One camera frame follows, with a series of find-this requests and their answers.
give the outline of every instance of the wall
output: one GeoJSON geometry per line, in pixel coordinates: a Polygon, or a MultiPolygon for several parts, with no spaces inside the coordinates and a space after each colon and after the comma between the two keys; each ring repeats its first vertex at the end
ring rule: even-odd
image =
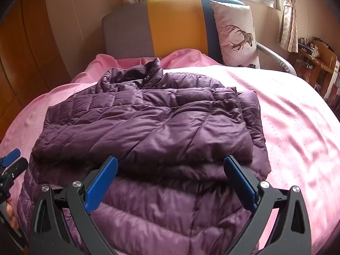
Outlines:
{"type": "Polygon", "coordinates": [[[0,24],[0,141],[30,101],[69,81],[45,0],[16,0],[0,24]]]}
{"type": "MultiPolygon", "coordinates": [[[[250,5],[254,18],[256,39],[286,59],[290,53],[277,42],[281,12],[242,0],[250,5]]],[[[62,59],[71,77],[85,70],[96,54],[105,52],[101,19],[122,0],[46,0],[53,34],[62,59]]],[[[298,35],[318,36],[340,54],[339,25],[323,0],[297,0],[298,35]]],[[[270,57],[259,52],[263,69],[282,70],[270,57]]]]}

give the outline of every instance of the pink bed sheet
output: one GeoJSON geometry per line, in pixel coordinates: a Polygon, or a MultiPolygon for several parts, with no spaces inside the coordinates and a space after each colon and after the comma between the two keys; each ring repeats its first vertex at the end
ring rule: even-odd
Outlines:
{"type": "MultiPolygon", "coordinates": [[[[53,89],[16,117],[0,144],[0,157],[14,148],[29,158],[39,137],[49,106],[96,83],[111,67],[128,68],[150,58],[116,60],[98,55],[72,83],[53,89]]],[[[323,99],[302,79],[290,74],[221,66],[199,51],[184,49],[161,60],[165,72],[204,74],[238,91],[255,90],[272,172],[268,181],[277,188],[298,185],[304,195],[312,228],[313,254],[324,245],[340,219],[340,123],[323,99]]],[[[21,190],[23,174],[11,189],[13,207],[21,190]]],[[[275,213],[260,239],[263,247],[275,213]]]]}

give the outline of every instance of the deer print pillow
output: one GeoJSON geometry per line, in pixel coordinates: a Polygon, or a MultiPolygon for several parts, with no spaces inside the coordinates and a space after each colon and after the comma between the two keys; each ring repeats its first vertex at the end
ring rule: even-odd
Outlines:
{"type": "Polygon", "coordinates": [[[224,64],[260,67],[254,22],[249,6],[210,1],[224,64]]]}

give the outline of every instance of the headboard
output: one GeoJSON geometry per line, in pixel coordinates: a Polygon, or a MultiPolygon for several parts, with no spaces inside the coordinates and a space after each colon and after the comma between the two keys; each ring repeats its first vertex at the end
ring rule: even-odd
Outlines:
{"type": "MultiPolygon", "coordinates": [[[[238,0],[214,0],[244,5],[238,0]]],[[[200,50],[223,63],[210,0],[147,0],[113,10],[102,20],[107,54],[116,59],[165,57],[200,50]]]]}

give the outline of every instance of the silver bolt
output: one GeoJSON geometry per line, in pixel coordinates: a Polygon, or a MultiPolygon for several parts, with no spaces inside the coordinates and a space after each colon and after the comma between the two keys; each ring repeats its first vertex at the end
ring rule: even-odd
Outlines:
{"type": "Polygon", "coordinates": [[[42,190],[43,192],[47,192],[49,189],[50,189],[50,187],[49,187],[48,185],[45,185],[45,186],[43,186],[43,187],[41,188],[41,190],[42,190]]]}
{"type": "Polygon", "coordinates": [[[270,184],[267,181],[261,181],[260,186],[262,188],[267,189],[267,188],[269,188],[270,184]]]}
{"type": "Polygon", "coordinates": [[[81,181],[76,180],[75,182],[72,183],[72,186],[74,188],[79,188],[82,185],[81,181]]]}
{"type": "Polygon", "coordinates": [[[299,193],[300,192],[300,188],[298,186],[293,186],[293,191],[295,193],[299,193]]]}

